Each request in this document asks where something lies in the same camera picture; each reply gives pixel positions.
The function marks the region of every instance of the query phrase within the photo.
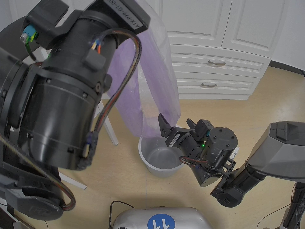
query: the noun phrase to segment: gray bucket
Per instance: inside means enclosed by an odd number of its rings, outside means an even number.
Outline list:
[[[176,173],[184,164],[179,161],[183,156],[176,147],[167,147],[166,138],[140,138],[139,154],[147,169],[157,177],[169,177]]]

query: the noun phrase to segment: white wall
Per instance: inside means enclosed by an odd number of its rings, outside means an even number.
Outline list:
[[[0,0],[0,31],[12,22],[9,0]]]
[[[305,70],[305,0],[290,0],[273,61]]]

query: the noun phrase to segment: purple plastic bag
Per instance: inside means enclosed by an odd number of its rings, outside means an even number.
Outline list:
[[[151,17],[149,29],[138,36],[142,55],[138,68],[116,102],[124,123],[133,135],[161,136],[158,115],[175,126],[180,118],[177,80],[173,71],[170,43],[165,26],[145,0],[135,0]],[[107,92],[112,96],[123,81],[135,55],[131,39],[115,51],[108,74],[113,81]]]

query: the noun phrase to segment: light wood floor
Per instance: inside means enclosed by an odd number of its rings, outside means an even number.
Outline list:
[[[238,137],[237,166],[241,166],[269,123],[290,120],[305,122],[305,78],[302,75],[269,67],[254,94],[247,101],[181,100],[178,125],[187,127],[186,119],[208,119],[214,126],[228,127]],[[201,188],[188,166],[166,179],[154,177],[138,154],[138,138],[131,135],[116,109],[110,121],[119,139],[114,146],[105,129],[100,134],[93,165],[82,172],[61,170],[85,183],[86,190],[69,185],[77,205],[49,229],[108,228],[109,206],[121,200],[136,208],[154,206],[189,206],[199,209],[215,229],[255,229],[265,215],[290,203],[293,182],[266,177],[248,192],[235,208],[225,208],[210,195],[216,183]],[[114,206],[113,218],[126,210]],[[278,227],[284,209],[262,221],[259,228]],[[23,218],[34,227],[46,228],[45,222]]]

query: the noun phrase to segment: metal handle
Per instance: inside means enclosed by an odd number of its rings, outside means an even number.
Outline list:
[[[223,62],[223,63],[214,63],[211,60],[209,60],[208,63],[209,64],[215,64],[215,65],[218,65],[218,66],[224,66],[226,64],[226,62]]]
[[[215,86],[217,86],[217,84],[211,86],[211,85],[206,85],[206,84],[204,84],[204,83],[201,83],[201,86],[215,87]]]

